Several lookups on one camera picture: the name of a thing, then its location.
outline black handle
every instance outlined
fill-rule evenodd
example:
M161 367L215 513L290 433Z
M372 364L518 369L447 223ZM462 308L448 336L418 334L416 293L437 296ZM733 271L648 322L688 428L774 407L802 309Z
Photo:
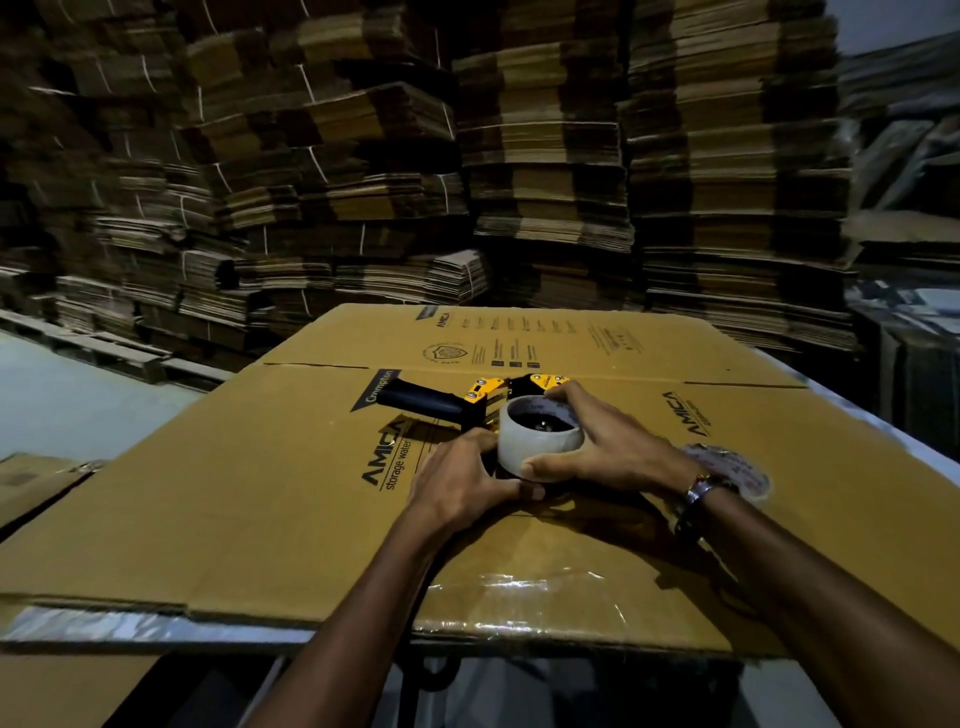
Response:
M376 403L460 426L465 424L470 407L467 401L456 395L421 387L403 379L391 379L377 394Z

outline cardboard box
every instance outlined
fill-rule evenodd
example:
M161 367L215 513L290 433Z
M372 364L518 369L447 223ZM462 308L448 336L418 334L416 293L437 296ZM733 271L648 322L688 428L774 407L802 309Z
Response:
M321 621L448 436L373 403L378 387L500 372L576 376L677 445L738 452L771 479L773 518L960 645L960 490L710 325L624 312L341 306L0 546L0 596ZM782 653L643 497L559 497L456 550L423 634Z
M3 724L101 728L155 662L154 657L0 655Z
M0 460L0 528L94 471L74 460L15 452Z

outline wristwatch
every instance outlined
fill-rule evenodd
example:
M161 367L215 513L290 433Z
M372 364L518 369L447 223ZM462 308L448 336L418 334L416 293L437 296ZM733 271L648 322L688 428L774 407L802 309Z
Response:
M714 488L726 488L740 495L740 489L736 483L725 475L716 473L698 475L693 485L681 496L680 504L677 506L677 524L673 528L674 536L693 544L700 541L700 531L690 522L690 515L696 513L697 508L703 507L700 501Z

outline circular emblem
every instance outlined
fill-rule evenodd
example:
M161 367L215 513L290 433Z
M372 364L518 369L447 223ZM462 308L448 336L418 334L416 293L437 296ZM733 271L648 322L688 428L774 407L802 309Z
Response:
M423 350L423 357L441 364L453 364L467 355L460 344L433 344Z
M733 450L715 445L687 445L681 448L707 470L728 477L740 489L740 495L753 505L770 496L773 484L767 474Z

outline hand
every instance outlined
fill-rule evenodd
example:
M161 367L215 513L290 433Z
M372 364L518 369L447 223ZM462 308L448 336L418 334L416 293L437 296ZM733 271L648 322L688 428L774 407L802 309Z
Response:
M419 511L449 536L505 500L521 494L543 500L542 486L487 475L480 455L494 448L496 435L479 427L440 445L414 478L408 509Z
M573 452L527 459L520 472L524 477L577 477L612 488L674 497L684 494L704 472L693 458L649 432L635 418L597 399L579 382L548 390L546 396L573 407L586 438Z

